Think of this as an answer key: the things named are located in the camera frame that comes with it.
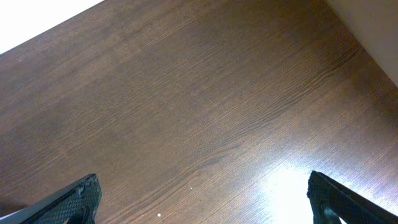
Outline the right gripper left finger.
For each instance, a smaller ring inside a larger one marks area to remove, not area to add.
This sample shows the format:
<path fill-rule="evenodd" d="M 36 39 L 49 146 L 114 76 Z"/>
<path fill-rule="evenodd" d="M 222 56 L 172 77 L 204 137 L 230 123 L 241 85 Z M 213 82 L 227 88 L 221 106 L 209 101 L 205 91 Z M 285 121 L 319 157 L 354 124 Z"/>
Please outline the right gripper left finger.
<path fill-rule="evenodd" d="M 102 197 L 96 174 L 89 174 L 31 206 L 1 218 L 1 224 L 94 224 Z"/>

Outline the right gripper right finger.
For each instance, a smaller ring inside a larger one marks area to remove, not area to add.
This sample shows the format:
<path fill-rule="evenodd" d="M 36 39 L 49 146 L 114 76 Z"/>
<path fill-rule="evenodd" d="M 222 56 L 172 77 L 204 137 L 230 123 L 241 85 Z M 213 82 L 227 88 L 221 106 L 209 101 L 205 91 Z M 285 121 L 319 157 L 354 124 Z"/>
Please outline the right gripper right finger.
<path fill-rule="evenodd" d="M 396 215 L 321 172 L 311 172 L 307 197 L 310 200 L 314 224 L 397 223 Z"/>

